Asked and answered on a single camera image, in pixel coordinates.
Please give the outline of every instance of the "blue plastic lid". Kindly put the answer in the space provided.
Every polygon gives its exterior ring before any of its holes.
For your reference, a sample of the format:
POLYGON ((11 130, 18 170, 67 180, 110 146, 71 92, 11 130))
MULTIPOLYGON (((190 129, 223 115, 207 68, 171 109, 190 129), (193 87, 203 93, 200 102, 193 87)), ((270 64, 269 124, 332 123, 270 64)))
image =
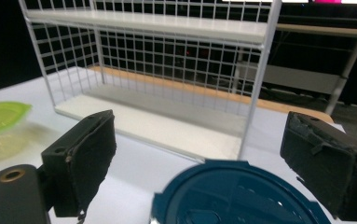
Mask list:
POLYGON ((152 224, 330 223, 321 207, 247 161, 206 161, 155 194, 152 224))

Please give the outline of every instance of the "shelf board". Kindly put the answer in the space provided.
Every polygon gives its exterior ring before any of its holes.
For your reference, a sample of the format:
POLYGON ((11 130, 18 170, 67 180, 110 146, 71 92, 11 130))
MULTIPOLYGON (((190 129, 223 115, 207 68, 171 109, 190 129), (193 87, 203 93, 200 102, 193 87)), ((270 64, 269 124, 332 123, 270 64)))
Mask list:
POLYGON ((31 21, 67 22, 262 44, 267 24, 114 11, 29 10, 31 21))

